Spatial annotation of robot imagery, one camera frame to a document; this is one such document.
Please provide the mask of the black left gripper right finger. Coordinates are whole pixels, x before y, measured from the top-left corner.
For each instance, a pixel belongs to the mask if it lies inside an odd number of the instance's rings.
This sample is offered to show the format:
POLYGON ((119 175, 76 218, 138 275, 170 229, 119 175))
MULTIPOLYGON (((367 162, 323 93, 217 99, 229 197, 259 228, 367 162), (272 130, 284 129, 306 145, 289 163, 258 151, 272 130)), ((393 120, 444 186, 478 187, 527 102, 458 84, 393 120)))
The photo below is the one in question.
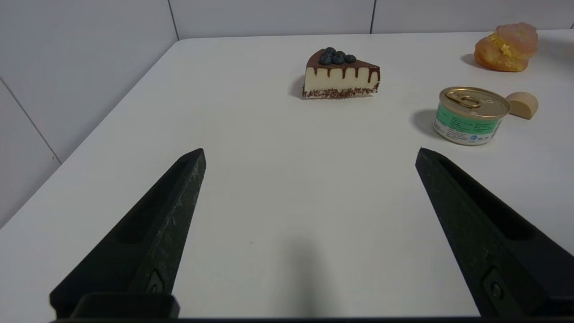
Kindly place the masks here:
POLYGON ((444 155, 415 167, 482 317, 573 319, 573 255, 444 155))

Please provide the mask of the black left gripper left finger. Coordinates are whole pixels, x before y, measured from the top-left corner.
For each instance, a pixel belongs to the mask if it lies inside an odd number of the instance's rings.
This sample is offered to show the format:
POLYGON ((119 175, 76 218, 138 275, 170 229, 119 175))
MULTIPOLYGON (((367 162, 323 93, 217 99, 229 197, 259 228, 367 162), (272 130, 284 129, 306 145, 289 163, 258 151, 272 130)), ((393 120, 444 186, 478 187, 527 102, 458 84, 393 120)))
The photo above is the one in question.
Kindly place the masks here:
POLYGON ((49 295, 57 320, 175 319, 172 291, 206 170, 186 153, 49 295))

